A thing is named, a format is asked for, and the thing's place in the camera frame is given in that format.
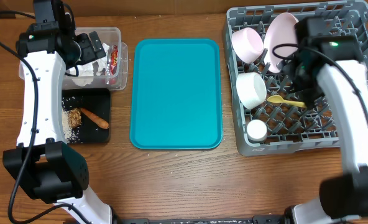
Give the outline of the red ketchup packet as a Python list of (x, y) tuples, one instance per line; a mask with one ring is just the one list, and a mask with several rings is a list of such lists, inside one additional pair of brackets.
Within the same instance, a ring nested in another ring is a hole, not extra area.
[(106, 84), (113, 85), (116, 83), (115, 75), (117, 75), (118, 56), (118, 46), (113, 45), (109, 54), (109, 59), (106, 67), (106, 75), (109, 76), (109, 78), (106, 79)]

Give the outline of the white green bowl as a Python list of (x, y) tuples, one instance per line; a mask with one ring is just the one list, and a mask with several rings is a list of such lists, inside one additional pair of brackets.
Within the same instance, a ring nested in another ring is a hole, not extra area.
[(256, 72), (239, 74), (236, 89), (239, 100), (249, 110), (261, 105), (267, 97), (265, 82)]

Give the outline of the small pink bowl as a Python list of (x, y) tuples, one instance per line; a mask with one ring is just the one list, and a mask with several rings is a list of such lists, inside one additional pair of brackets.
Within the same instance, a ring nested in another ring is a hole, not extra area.
[(249, 27), (234, 32), (231, 43), (236, 55), (245, 63), (255, 62), (264, 50), (259, 33)]

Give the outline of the white napkin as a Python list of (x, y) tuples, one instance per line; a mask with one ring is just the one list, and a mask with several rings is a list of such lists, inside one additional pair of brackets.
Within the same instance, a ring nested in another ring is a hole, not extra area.
[(73, 79), (76, 86), (86, 86), (93, 82), (94, 76), (101, 76), (106, 73), (108, 58), (103, 57), (86, 65), (79, 65), (79, 77)]

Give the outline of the yellow plastic spoon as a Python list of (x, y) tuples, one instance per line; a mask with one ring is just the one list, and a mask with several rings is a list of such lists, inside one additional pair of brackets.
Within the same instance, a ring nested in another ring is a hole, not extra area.
[(285, 104), (300, 107), (300, 108), (306, 108), (306, 104), (304, 102), (285, 100), (280, 95), (272, 95), (267, 98), (267, 101), (270, 103), (285, 103)]

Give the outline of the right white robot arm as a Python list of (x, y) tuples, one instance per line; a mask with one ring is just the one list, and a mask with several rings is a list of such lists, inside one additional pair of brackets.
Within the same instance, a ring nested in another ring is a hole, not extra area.
[(368, 217), (367, 69), (354, 36), (319, 35), (282, 57), (293, 89), (320, 89), (339, 134), (343, 174), (320, 184), (319, 196), (286, 209), (282, 223), (346, 223)]

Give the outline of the white cup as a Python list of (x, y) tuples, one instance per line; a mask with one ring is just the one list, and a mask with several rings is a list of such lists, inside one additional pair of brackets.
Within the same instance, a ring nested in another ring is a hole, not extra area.
[(247, 137), (250, 142), (263, 142), (267, 138), (267, 125), (259, 120), (254, 119), (246, 126)]

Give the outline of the brown food chunk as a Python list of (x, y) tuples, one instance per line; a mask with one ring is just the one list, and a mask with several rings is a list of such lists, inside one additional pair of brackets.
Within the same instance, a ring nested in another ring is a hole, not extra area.
[(68, 125), (72, 129), (81, 125), (81, 110), (79, 108), (75, 108), (68, 112)]

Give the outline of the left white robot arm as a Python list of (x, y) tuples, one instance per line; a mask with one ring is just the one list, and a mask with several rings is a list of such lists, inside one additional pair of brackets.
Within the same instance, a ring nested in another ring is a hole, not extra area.
[(90, 187), (85, 158), (71, 148), (62, 126), (62, 85), (70, 68), (103, 56), (97, 33), (75, 34), (75, 18), (61, 1), (37, 1), (34, 19), (11, 50), (24, 72), (24, 110), (15, 149), (3, 153), (13, 189), (66, 210), (78, 223), (119, 223)]

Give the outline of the large white plate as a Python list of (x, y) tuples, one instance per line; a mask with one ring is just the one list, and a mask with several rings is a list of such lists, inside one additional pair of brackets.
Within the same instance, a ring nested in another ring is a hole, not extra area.
[(264, 63), (270, 64), (270, 72), (278, 73), (280, 69), (277, 67), (277, 65), (282, 61), (282, 59), (273, 55), (272, 49), (276, 45), (280, 44), (298, 43), (295, 33), (295, 24), (297, 22), (298, 19), (295, 16), (285, 12), (278, 15), (267, 29), (264, 39), (264, 48), (267, 49), (266, 56), (264, 57)]

